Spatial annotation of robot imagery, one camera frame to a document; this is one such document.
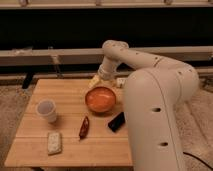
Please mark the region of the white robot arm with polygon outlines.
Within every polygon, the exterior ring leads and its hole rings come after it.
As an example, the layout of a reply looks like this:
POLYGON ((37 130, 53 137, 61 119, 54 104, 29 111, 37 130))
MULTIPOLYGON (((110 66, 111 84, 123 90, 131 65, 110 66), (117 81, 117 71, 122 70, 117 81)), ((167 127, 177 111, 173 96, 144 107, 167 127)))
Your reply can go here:
POLYGON ((100 79, 113 79, 122 63, 134 69, 123 89, 134 171, 187 171, 174 106, 197 91, 196 69, 169 57, 132 50, 123 41, 107 40, 102 50, 100 79))

